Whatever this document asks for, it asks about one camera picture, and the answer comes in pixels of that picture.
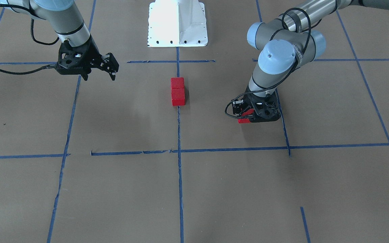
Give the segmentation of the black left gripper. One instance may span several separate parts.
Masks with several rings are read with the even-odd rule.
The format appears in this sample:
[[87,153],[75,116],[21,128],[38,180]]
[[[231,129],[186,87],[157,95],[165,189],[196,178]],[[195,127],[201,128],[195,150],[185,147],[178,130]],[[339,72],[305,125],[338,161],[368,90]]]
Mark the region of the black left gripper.
[[250,119],[256,115],[255,95],[247,93],[242,100],[232,100],[233,115],[240,115],[238,119]]

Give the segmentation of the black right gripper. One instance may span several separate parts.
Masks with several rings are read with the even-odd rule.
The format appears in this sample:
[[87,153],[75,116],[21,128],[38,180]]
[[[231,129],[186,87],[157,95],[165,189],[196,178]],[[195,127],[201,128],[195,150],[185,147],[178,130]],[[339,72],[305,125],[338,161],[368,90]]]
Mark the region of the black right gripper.
[[91,73],[92,69],[96,68],[105,71],[111,80],[115,81],[119,66],[114,54],[107,53],[101,55],[96,47],[88,48],[88,73]]

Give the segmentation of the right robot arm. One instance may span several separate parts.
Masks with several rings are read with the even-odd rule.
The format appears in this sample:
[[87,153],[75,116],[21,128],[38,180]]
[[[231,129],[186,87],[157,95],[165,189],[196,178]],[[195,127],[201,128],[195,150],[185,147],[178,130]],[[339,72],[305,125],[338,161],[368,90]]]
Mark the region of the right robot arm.
[[119,63],[112,53],[100,54],[98,47],[73,0],[0,0],[5,8],[29,15],[32,20],[47,20],[61,45],[58,61],[50,66],[60,75],[80,75],[84,80],[93,68],[115,80]]

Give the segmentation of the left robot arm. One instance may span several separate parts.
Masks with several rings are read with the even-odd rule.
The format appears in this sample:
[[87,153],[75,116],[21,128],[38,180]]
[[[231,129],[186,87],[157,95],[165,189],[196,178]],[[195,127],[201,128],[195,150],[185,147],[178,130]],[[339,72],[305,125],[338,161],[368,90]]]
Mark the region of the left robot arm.
[[389,10],[389,0],[307,0],[268,23],[252,24],[247,42],[260,54],[246,90],[230,101],[228,116],[245,123],[279,120],[277,87],[326,49],[326,39],[314,27],[352,5]]

